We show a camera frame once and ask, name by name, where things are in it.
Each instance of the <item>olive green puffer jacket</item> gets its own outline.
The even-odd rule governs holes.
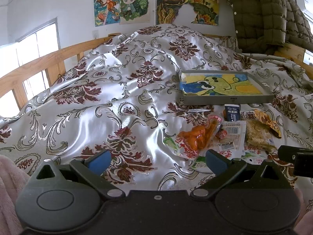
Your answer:
[[[239,48],[273,54],[285,42],[313,52],[313,35],[294,0],[230,0]]]

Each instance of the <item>crayon drawing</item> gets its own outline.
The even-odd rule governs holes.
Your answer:
[[[149,0],[120,0],[121,24],[150,22]]]
[[[245,74],[184,75],[181,89],[187,95],[250,96],[262,93]]]
[[[119,23],[119,0],[94,0],[94,22],[96,26]]]
[[[217,26],[219,24],[219,4],[213,0],[189,0],[197,13],[192,23]]]
[[[171,24],[188,0],[156,0],[156,24]]]

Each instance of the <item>snack bag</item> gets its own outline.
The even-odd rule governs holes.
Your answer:
[[[272,132],[275,137],[281,139],[281,131],[278,127],[278,124],[276,123],[276,121],[272,121],[268,114],[264,113],[261,110],[255,109],[255,117],[263,124],[266,124],[270,128],[270,132]]]
[[[267,159],[267,154],[263,149],[251,145],[245,145],[245,155],[241,157],[247,163],[260,165]]]
[[[165,137],[163,143],[174,155],[195,160],[201,150],[207,149],[221,124],[222,118],[210,115],[204,125],[197,125],[187,132],[180,131],[176,136]]]
[[[199,172],[212,173],[212,171],[208,168],[207,163],[205,162],[206,152],[207,150],[200,151],[198,157],[192,162],[190,168]]]
[[[215,135],[209,148],[228,159],[241,158],[244,152],[246,121],[224,121],[222,130]]]
[[[262,147],[267,150],[276,149],[272,135],[266,124],[259,120],[246,119],[247,131],[246,140],[253,146]]]

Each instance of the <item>anime character drawing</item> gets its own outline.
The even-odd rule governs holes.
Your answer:
[[[94,0],[95,25],[102,26],[119,22],[118,0]]]
[[[126,21],[134,20],[137,17],[147,14],[148,0],[120,0],[121,14]]]

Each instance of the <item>white wall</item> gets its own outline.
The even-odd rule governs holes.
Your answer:
[[[9,0],[0,0],[0,46],[8,44],[7,4]]]
[[[190,8],[186,8],[186,13],[193,15]],[[179,22],[175,21],[176,24],[189,26],[202,33],[235,36],[233,13],[226,4],[226,0],[220,3],[219,26],[192,24],[190,22],[193,18],[182,15],[185,15],[184,11],[179,11],[180,19]],[[60,45],[64,48],[93,39],[93,30],[99,31],[99,37],[105,37],[109,33],[130,33],[154,25],[155,12],[152,13],[150,23],[95,27],[93,0],[12,0],[7,12],[9,41],[15,41],[56,17],[58,18]]]

